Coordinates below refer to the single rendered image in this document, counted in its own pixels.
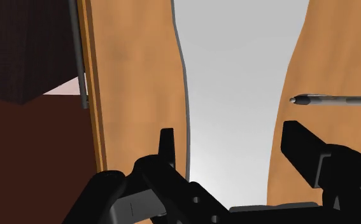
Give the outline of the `wooden table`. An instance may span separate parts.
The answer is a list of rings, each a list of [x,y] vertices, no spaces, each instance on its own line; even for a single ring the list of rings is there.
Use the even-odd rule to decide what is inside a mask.
[[[98,171],[131,172],[174,129],[176,170],[188,178],[185,65],[173,0],[77,0]],[[361,0],[309,0],[287,67],[269,161],[266,204],[321,202],[280,152],[297,120],[328,143],[361,152],[361,106],[299,106],[297,94],[361,95]]]

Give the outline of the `grey and black pen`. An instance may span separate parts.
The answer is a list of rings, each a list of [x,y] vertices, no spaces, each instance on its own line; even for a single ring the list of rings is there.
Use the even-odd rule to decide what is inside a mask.
[[[361,106],[361,96],[300,94],[290,98],[297,105]]]

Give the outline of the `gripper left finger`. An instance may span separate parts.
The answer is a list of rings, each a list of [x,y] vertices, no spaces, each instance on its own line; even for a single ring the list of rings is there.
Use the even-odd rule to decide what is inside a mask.
[[[200,184],[175,169],[174,130],[160,131],[156,155],[139,158],[132,172],[95,174],[62,224],[230,224],[230,213]]]

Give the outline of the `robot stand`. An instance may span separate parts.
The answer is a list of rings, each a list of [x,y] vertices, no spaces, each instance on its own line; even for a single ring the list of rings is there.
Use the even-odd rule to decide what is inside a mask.
[[[0,0],[0,100],[24,104],[77,76],[69,0]]]

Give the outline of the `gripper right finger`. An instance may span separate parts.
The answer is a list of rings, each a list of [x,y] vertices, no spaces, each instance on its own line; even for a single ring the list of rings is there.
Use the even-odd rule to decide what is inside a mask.
[[[321,188],[322,205],[361,222],[361,153],[322,141],[295,120],[283,122],[282,154],[311,188]]]

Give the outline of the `pale grey flat board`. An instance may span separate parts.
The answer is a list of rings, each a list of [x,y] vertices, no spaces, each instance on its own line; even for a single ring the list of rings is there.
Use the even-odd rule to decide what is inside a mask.
[[[264,205],[287,67],[309,0],[173,0],[188,91],[188,178]]]

